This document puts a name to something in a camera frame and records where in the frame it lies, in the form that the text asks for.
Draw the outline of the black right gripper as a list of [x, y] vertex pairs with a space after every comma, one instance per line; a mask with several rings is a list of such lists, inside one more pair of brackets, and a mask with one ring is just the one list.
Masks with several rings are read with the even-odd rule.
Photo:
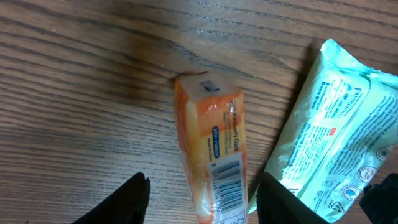
[[367, 186], [359, 205], [372, 224], [397, 224], [397, 174]]

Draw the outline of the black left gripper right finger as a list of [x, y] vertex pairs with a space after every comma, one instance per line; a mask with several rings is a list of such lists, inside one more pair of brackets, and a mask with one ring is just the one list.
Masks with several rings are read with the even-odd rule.
[[328, 224], [268, 172], [257, 188], [259, 224]]

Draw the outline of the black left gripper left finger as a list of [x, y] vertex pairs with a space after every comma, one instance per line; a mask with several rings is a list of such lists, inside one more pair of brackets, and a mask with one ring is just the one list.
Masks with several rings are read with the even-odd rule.
[[150, 180], [138, 172], [73, 224], [143, 224], [149, 196]]

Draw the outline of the teal orange snack packet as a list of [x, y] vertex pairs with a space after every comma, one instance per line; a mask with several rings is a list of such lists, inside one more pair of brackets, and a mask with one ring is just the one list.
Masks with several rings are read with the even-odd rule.
[[309, 209], [338, 221], [397, 145], [397, 77], [332, 39], [319, 54], [267, 161]]

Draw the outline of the small orange white box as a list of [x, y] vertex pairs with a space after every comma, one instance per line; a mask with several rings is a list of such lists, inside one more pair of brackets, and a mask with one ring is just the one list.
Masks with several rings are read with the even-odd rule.
[[183, 168], [200, 223], [246, 223], [247, 148], [244, 93], [203, 72], [174, 83], [175, 123]]

